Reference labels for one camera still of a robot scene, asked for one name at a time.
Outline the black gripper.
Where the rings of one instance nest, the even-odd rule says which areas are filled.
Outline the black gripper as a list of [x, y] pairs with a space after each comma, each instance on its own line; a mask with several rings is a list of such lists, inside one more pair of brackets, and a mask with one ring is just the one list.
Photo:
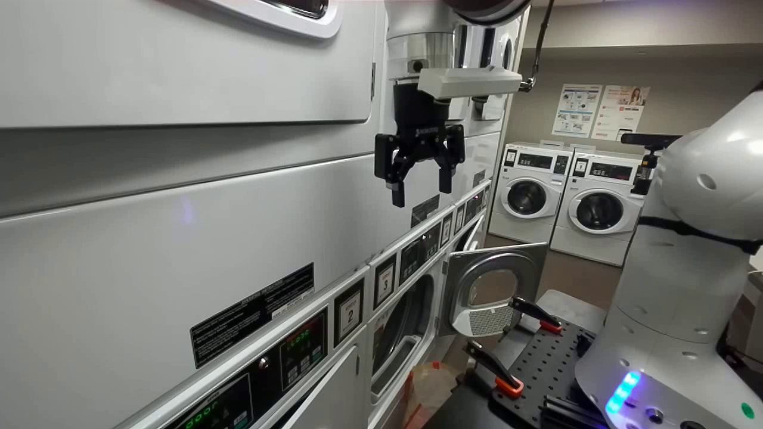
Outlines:
[[438, 190], [451, 194], [465, 159], [465, 130], [447, 120], [447, 105], [415, 84], [395, 84], [394, 124], [394, 134], [375, 135], [375, 175], [388, 180], [391, 202], [406, 207], [406, 177], [421, 159], [438, 164]]

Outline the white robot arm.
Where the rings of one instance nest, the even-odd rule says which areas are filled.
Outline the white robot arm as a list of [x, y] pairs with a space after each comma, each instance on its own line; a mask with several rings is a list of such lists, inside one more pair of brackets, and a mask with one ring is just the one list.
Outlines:
[[575, 363], [576, 401], [544, 429], [763, 429], [761, 396], [718, 342], [763, 244], [763, 88], [711, 126], [628, 134], [657, 156], [602, 329]]

